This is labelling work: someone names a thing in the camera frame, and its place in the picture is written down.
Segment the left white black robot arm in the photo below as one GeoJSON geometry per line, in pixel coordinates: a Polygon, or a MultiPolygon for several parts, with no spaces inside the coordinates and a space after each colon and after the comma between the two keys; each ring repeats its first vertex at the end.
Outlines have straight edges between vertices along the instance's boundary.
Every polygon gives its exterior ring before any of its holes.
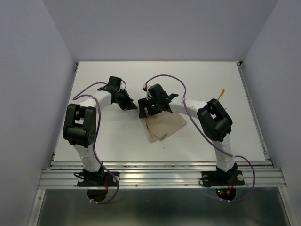
{"type": "Polygon", "coordinates": [[[69,104],[63,125],[63,138],[77,151],[83,170],[75,173],[79,187],[105,186],[110,179],[117,184],[118,174],[111,174],[98,158],[95,145],[101,122],[101,110],[117,104],[121,110],[136,110],[126,91],[126,83],[119,77],[110,76],[108,82],[99,82],[100,88],[94,95],[86,94],[86,89],[73,97],[87,99],[79,104],[69,104]]]}

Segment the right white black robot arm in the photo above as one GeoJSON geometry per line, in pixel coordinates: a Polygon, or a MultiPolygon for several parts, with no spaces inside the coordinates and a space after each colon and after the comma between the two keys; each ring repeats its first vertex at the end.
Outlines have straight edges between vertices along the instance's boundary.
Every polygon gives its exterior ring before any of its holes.
{"type": "Polygon", "coordinates": [[[230,146],[232,119],[217,99],[208,102],[188,100],[178,94],[167,94],[161,85],[144,85],[146,97],[139,99],[139,118],[145,119],[148,131],[165,139],[184,125],[187,115],[198,119],[201,135],[214,147],[216,171],[202,172],[204,186],[227,185],[235,179],[237,164],[230,146]]]}

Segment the beige cloth napkin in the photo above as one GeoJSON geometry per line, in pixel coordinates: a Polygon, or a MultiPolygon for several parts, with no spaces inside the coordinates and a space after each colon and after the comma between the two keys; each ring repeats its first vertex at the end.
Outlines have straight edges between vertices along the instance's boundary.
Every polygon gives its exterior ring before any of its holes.
{"type": "Polygon", "coordinates": [[[168,138],[187,124],[179,113],[170,112],[161,112],[140,120],[151,143],[168,138]]]}

